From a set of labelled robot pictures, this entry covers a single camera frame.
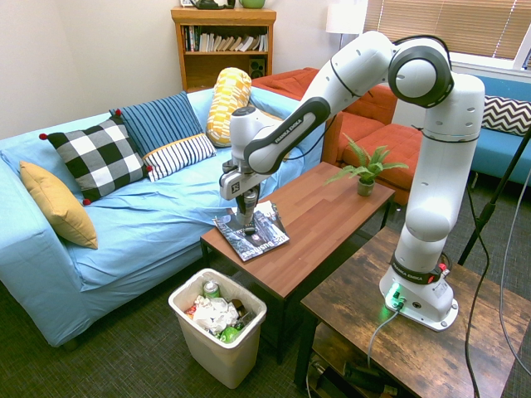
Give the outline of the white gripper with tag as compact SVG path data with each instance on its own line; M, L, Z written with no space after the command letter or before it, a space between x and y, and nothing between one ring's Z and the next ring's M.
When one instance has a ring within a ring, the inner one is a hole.
M236 220L239 224L245 224L246 205L243 194L252 189L254 193L253 207L256 207L261 194L260 184L269 175L256 172L244 173L233 163L223 163L222 171L223 174L219 180L220 194L226 200L236 198Z

